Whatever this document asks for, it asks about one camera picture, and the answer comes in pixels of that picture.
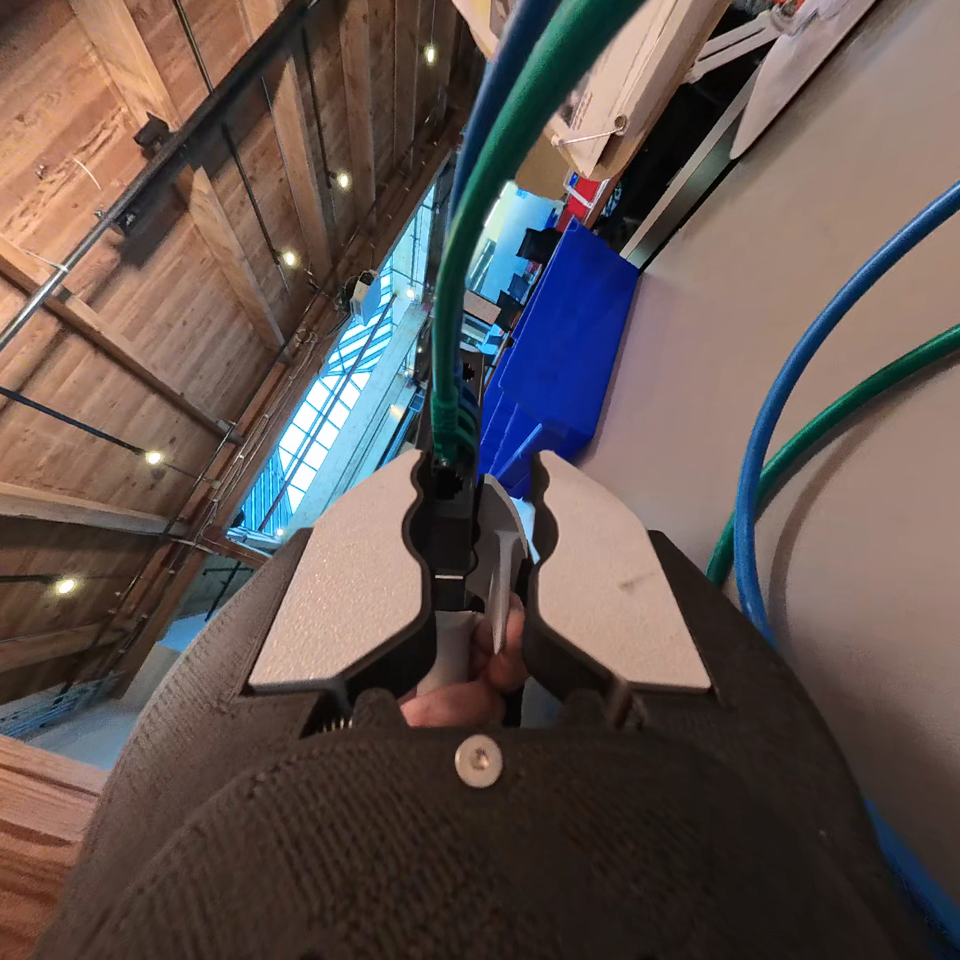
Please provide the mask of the metal conduit pipe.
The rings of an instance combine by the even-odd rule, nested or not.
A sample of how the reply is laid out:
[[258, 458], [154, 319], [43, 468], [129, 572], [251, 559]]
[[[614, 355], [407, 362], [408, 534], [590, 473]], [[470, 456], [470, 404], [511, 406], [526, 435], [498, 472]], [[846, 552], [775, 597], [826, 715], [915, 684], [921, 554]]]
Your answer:
[[193, 169], [199, 163], [210, 141], [226, 130], [227, 116], [234, 104], [286, 47], [289, 36], [304, 23], [314, 6], [315, 2], [291, 2], [284, 6], [180, 128], [165, 136], [147, 165], [66, 255], [64, 262], [54, 265], [24, 307], [6, 324], [2, 330], [3, 350], [42, 306], [52, 306], [54, 294], [107, 230], [115, 228], [129, 234], [139, 229], [145, 213], [162, 190], [172, 186], [184, 169]]

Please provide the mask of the cardboard box with printed sheet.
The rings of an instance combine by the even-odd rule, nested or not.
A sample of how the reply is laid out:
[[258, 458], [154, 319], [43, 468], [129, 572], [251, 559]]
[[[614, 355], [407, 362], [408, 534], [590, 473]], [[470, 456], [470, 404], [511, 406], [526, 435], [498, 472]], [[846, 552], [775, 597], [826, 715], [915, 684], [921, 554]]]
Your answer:
[[729, 2], [642, 2], [566, 91], [540, 141], [567, 170], [621, 173], [700, 55]]

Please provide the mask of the person's left hand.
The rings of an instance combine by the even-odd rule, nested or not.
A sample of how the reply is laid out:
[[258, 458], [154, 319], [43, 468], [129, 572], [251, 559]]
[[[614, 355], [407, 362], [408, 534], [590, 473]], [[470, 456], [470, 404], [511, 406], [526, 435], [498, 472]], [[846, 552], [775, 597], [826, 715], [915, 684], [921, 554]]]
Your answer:
[[481, 619], [470, 636], [467, 679], [418, 694], [406, 694], [399, 702], [413, 728], [485, 727], [498, 725], [506, 714], [506, 698], [520, 690], [530, 674], [522, 655], [525, 612], [522, 599], [512, 592], [499, 650], [493, 629]]

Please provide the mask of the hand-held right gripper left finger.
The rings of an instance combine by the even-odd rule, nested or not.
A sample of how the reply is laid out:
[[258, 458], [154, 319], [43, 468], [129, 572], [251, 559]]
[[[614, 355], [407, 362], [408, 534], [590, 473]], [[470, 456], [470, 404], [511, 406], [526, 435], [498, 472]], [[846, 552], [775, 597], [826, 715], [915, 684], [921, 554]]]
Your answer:
[[408, 451], [344, 493], [313, 524], [248, 677], [257, 694], [365, 690], [402, 697], [437, 656], [430, 574], [411, 519], [425, 453]]

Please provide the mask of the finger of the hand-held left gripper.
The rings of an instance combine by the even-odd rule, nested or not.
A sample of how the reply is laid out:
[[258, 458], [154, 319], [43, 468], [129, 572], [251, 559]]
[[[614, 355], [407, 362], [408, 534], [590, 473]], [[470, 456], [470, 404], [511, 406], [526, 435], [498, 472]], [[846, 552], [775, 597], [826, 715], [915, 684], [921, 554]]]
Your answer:
[[529, 542], [513, 499], [492, 474], [484, 476], [478, 523], [478, 594], [497, 655], [506, 642], [511, 596], [529, 559]]
[[480, 621], [474, 610], [436, 611], [436, 659], [415, 689], [417, 698], [469, 681], [472, 636]]

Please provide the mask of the row of ceiling spotlights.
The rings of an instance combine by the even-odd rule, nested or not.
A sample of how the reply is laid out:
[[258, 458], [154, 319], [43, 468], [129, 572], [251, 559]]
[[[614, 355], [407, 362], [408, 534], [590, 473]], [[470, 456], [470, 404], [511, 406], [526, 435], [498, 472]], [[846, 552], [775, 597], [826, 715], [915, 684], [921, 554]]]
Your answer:
[[[341, 226], [344, 226], [349, 219], [348, 208], [351, 206], [350, 193], [354, 187], [352, 186], [352, 173], [349, 169], [336, 169], [335, 171], [330, 167], [328, 161], [330, 157], [328, 156], [329, 150], [325, 147], [324, 134], [323, 134], [323, 115], [322, 112], [317, 112], [317, 117], [313, 124], [314, 126], [310, 127], [310, 130], [313, 130], [318, 137], [319, 148], [320, 148], [320, 159], [322, 161], [321, 165], [324, 166], [326, 173], [328, 174], [330, 190], [332, 191], [332, 196], [329, 200], [329, 219], [331, 222], [339, 222]], [[262, 290], [258, 285], [258, 278], [254, 273], [247, 275], [244, 273], [250, 264], [246, 258], [243, 246], [237, 246], [234, 249], [233, 246], [230, 246], [227, 242], [233, 243], [237, 241], [239, 243], [234, 229], [232, 228], [229, 219], [226, 216], [226, 212], [223, 210], [222, 204], [220, 204], [219, 198], [217, 197], [216, 190], [207, 180], [203, 181], [201, 184], [202, 175], [206, 175], [203, 169], [198, 169], [191, 173], [190, 170], [185, 170], [185, 179], [181, 178], [182, 189], [186, 191], [184, 195], [186, 198], [182, 200], [184, 208], [190, 206], [190, 217], [194, 223], [195, 233], [198, 237], [201, 236], [204, 243], [207, 243], [209, 259], [210, 262], [207, 263], [204, 260], [203, 264], [205, 266], [213, 267], [213, 279], [218, 283], [216, 284], [217, 289], [214, 290], [212, 287], [210, 290], [206, 286], [201, 284], [198, 287], [197, 291], [194, 294], [191, 294], [191, 298], [188, 297], [189, 303], [186, 304], [186, 300], [183, 301], [185, 305], [181, 305], [178, 318], [183, 321], [183, 325], [189, 326], [188, 321], [191, 318], [203, 319], [204, 322], [207, 321], [208, 314], [213, 316], [211, 313], [212, 306], [216, 306], [218, 309], [218, 314], [223, 313], [224, 315], [229, 314], [233, 316], [234, 314], [237, 317], [240, 317], [244, 324], [250, 328], [252, 331], [249, 335], [244, 334], [246, 340], [244, 343], [247, 347], [251, 347], [251, 352], [255, 354], [254, 359], [257, 359], [259, 352], [263, 352], [264, 356], [266, 354], [273, 354], [279, 350], [281, 344], [280, 341], [284, 340], [286, 334], [283, 333], [282, 329], [274, 329], [271, 333], [266, 331], [266, 329], [261, 329], [262, 322], [266, 321], [275, 321], [271, 312], [271, 305], [269, 301], [258, 300]], [[74, 327], [79, 334], [84, 336], [89, 340], [95, 347], [98, 347], [101, 351], [107, 353], [110, 357], [114, 359], [114, 362], [124, 366], [125, 369], [132, 376], [141, 378], [143, 382], [150, 387], [150, 390], [155, 390], [158, 394], [162, 392], [162, 388], [166, 389], [166, 386], [170, 386], [172, 393], [171, 398], [166, 396], [164, 393], [161, 399], [170, 400], [171, 403], [174, 403], [177, 399], [183, 400], [186, 406], [181, 412], [186, 414], [191, 414], [191, 411], [194, 411], [199, 414], [202, 414], [200, 417], [200, 422], [197, 420], [197, 423], [200, 426], [206, 427], [209, 426], [204, 417], [209, 417], [210, 424], [214, 427], [214, 434], [218, 436], [219, 434], [230, 433], [234, 430], [232, 423], [236, 421], [236, 426], [239, 426], [239, 421], [241, 420], [240, 414], [231, 414], [226, 417], [214, 416], [210, 411], [202, 411], [200, 408], [203, 406], [198, 400], [190, 399], [184, 394], [184, 390], [181, 387], [174, 387], [172, 382], [168, 382], [172, 378], [172, 374], [167, 376], [166, 374], [157, 374], [156, 384], [154, 380], [151, 380], [150, 377], [155, 375], [153, 367], [150, 363], [146, 361], [143, 362], [141, 366], [140, 360], [137, 359], [135, 353], [137, 352], [136, 346], [132, 345], [133, 341], [126, 334], [121, 335], [120, 333], [116, 334], [114, 337], [113, 333], [110, 333], [109, 330], [104, 326], [102, 320], [104, 319], [96, 310], [90, 306], [81, 296], [71, 292], [66, 285], [63, 285], [55, 294], [52, 299], [52, 305], [47, 305], [45, 308], [50, 312], [54, 312], [54, 304], [60, 303], [63, 305], [64, 312], [63, 316], [66, 318], [65, 323]], [[163, 450], [156, 450], [153, 447], [157, 447], [160, 444], [158, 441], [153, 445], [149, 443], [146, 444], [149, 454], [146, 458], [143, 458], [143, 462], [150, 466], [154, 476], [159, 477], [160, 479], [165, 476], [166, 473], [176, 473], [174, 470], [174, 455], [172, 453], [172, 446], [174, 445], [174, 440], [171, 439], [167, 441], [167, 447], [164, 447], [166, 453]], [[237, 540], [256, 540], [261, 537], [265, 537], [262, 534], [235, 534], [235, 539]], [[58, 602], [66, 602], [66, 599], [77, 598], [82, 595], [82, 591], [89, 588], [91, 584], [96, 585], [96, 583], [101, 582], [101, 575], [97, 574], [82, 574], [77, 571], [71, 571], [69, 575], [56, 576], [54, 578], [53, 585], [49, 587], [49, 594], [51, 598], [55, 597]]]

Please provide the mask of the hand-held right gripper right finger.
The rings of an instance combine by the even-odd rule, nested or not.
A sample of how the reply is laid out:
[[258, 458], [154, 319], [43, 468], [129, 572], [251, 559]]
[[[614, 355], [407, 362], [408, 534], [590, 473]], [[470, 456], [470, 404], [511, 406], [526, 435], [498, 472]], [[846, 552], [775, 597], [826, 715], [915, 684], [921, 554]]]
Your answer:
[[552, 451], [534, 454], [537, 563], [522, 656], [558, 702], [598, 694], [622, 724], [637, 694], [705, 695], [709, 670], [642, 521]]

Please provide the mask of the black ethernet port block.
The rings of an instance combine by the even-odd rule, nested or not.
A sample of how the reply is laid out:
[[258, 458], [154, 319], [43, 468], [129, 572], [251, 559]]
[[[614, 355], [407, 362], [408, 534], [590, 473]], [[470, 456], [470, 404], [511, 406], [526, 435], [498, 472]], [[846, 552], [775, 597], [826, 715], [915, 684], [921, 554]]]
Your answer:
[[475, 474], [438, 465], [429, 448], [415, 478], [423, 499], [414, 511], [411, 533], [430, 574], [433, 609], [483, 613], [485, 602], [467, 585], [477, 566]]

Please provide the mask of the black metal rod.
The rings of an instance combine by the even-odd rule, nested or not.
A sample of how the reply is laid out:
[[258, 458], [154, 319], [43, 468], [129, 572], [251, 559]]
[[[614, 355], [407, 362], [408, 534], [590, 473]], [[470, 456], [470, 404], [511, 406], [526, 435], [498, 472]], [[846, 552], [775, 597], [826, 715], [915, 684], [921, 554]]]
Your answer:
[[130, 443], [122, 438], [115, 437], [113, 434], [107, 433], [99, 428], [93, 427], [83, 421], [78, 420], [73, 416], [59, 412], [45, 404], [42, 404], [33, 399], [30, 399], [20, 391], [1, 387], [1, 397], [5, 400], [9, 400], [16, 404], [29, 408], [39, 414], [42, 414], [43, 416], [49, 419], [57, 421], [66, 426], [75, 428], [89, 436], [106, 441], [112, 444], [114, 447], [120, 448], [122, 450], [126, 450], [138, 457], [146, 458], [149, 454], [149, 451], [145, 448], [142, 448], [133, 443]]

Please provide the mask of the blue plastic bin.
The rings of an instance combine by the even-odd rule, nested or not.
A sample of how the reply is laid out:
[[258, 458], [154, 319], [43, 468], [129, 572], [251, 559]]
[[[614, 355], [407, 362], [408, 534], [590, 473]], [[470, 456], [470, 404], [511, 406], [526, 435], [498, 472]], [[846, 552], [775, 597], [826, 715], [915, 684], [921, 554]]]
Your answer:
[[579, 222], [561, 234], [486, 387], [479, 472], [527, 498], [537, 452], [594, 438], [639, 270]]

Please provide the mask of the large glazed window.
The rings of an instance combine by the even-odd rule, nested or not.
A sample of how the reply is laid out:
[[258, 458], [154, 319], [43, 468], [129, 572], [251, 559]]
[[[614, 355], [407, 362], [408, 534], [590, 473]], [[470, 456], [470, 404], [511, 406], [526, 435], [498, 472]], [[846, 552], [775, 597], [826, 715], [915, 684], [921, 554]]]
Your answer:
[[432, 184], [376, 275], [363, 313], [340, 330], [244, 502], [232, 532], [281, 537], [334, 443], [344, 432], [375, 370], [402, 332], [404, 316], [426, 293]]

